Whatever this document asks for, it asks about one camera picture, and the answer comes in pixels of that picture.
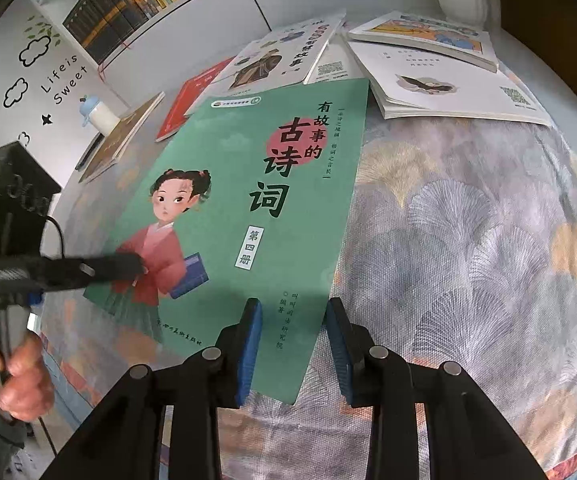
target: silver bolt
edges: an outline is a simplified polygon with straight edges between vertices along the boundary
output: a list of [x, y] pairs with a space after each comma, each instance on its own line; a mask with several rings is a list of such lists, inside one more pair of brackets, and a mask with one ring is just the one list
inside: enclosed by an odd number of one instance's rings
[[86, 265], [85, 263], [81, 263], [80, 264], [80, 270], [83, 273], [88, 274], [91, 277], [95, 276], [95, 269], [93, 269], [90, 265]]
[[462, 373], [462, 367], [455, 361], [446, 361], [444, 363], [444, 371], [449, 375], [460, 375], [460, 373]]
[[148, 373], [148, 367], [146, 365], [135, 365], [131, 367], [128, 373], [134, 379], [143, 379]]
[[369, 349], [369, 354], [375, 359], [386, 359], [387, 355], [389, 355], [389, 350], [383, 346], [375, 345]]
[[215, 359], [218, 359], [220, 355], [222, 355], [222, 351], [216, 346], [204, 348], [204, 351], [202, 352], [202, 357], [207, 361], [214, 361]]

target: white book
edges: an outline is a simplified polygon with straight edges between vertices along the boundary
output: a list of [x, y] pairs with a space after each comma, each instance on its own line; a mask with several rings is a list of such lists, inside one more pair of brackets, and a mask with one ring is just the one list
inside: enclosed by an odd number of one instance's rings
[[236, 96], [305, 82], [345, 15], [312, 18], [252, 41], [204, 89], [186, 115], [209, 96]]
[[349, 41], [385, 119], [451, 116], [552, 124], [504, 73], [416, 48]]
[[364, 77], [360, 65], [355, 61], [353, 54], [349, 52], [346, 42], [339, 34], [336, 34], [326, 45], [325, 51], [315, 65], [315, 70], [305, 80], [305, 83], [362, 79]]
[[422, 48], [497, 72], [498, 60], [488, 32], [468, 25], [394, 10], [348, 33], [352, 40]]

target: patterned tablecloth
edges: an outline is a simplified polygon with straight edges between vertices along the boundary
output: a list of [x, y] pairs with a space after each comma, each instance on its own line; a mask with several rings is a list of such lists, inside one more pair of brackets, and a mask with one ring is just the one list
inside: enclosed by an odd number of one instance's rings
[[[55, 211], [67, 254], [99, 253], [165, 146], [153, 138], [174, 94], [115, 166], [86, 186], [71, 179]], [[332, 294], [405, 359], [460, 362], [545, 469], [577, 453], [577, 158], [558, 131], [384, 121], [370, 104]], [[131, 365], [184, 358], [116, 325], [82, 291], [48, 295], [42, 332], [75, 421]], [[370, 418], [343, 402], [322, 332], [294, 406], [254, 393], [242, 410], [222, 410], [224, 472], [363, 478]], [[427, 478], [423, 424], [420, 443]]]

